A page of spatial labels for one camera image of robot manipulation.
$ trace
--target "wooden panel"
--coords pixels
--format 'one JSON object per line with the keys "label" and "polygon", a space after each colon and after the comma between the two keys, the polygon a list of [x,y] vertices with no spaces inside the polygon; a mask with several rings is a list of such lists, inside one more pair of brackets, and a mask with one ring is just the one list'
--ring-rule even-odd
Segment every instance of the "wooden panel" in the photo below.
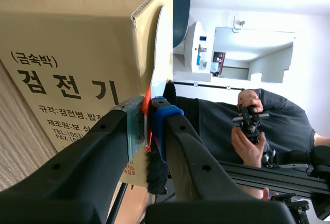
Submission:
{"label": "wooden panel", "polygon": [[122,204],[120,205],[114,224],[136,224],[140,223],[141,218],[148,206],[149,194],[145,187],[127,186]]}
{"label": "wooden panel", "polygon": [[0,89],[0,190],[4,190],[32,174],[56,150],[2,63]]}

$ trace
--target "hand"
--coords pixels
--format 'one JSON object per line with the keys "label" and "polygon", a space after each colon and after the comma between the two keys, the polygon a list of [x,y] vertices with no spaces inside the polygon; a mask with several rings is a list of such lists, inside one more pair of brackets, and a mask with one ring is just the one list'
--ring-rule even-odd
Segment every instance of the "hand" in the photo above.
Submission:
{"label": "hand", "polygon": [[244,135],[240,127],[232,129],[232,144],[236,153],[242,158],[245,166],[261,167],[261,158],[266,137],[263,132],[260,133],[259,143],[252,144]]}
{"label": "hand", "polygon": [[270,197],[269,197],[269,189],[267,187],[263,188],[263,197],[262,197],[263,201],[270,201]]}
{"label": "hand", "polygon": [[255,113],[263,111],[261,100],[258,98],[257,93],[254,92],[253,90],[243,90],[242,92],[239,93],[238,104],[237,104],[238,109],[240,108],[241,105],[244,108],[248,106],[254,106],[253,111]]}

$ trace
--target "black t-shirt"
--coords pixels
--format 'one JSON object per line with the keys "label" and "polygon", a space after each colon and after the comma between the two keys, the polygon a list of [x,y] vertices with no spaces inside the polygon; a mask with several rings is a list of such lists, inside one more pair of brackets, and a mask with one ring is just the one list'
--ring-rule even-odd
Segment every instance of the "black t-shirt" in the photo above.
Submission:
{"label": "black t-shirt", "polygon": [[[314,146],[314,130],[306,113],[288,99],[263,89],[254,90],[261,100],[263,111],[269,119],[260,121],[260,131],[277,152],[311,150]],[[243,161],[232,146],[231,130],[239,116],[236,106],[202,99],[177,98],[181,108],[204,145],[216,160],[242,164]]]}

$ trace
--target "person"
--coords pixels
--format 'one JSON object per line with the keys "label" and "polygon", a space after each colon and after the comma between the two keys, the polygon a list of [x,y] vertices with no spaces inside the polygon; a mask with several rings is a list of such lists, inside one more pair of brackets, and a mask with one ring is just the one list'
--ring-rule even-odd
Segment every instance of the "person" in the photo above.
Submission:
{"label": "person", "polygon": [[[277,152],[295,149],[310,151],[314,146],[330,146],[330,138],[316,134],[302,108],[264,89],[243,90],[238,95],[237,105],[185,97],[177,97],[176,105],[184,111],[205,147],[219,162],[261,167],[266,141]],[[260,122],[257,145],[252,144],[233,124],[232,119],[239,116],[240,106],[254,106],[256,113],[269,113],[270,118]],[[282,170],[293,172],[293,169]],[[295,170],[296,173],[306,174],[306,170]],[[265,194],[267,189],[263,193],[252,193],[257,198],[263,198]]]}

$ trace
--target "black brush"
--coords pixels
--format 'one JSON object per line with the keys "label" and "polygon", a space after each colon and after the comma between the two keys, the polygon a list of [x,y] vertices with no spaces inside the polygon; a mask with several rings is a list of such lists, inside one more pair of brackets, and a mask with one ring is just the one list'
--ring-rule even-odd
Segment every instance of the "black brush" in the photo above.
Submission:
{"label": "black brush", "polygon": [[[163,97],[170,104],[176,104],[176,90],[172,81],[166,84]],[[166,185],[169,168],[166,163],[161,161],[157,144],[153,139],[151,139],[151,151],[146,153],[145,156],[147,161],[146,182],[148,184],[148,192],[154,195],[160,194]]]}

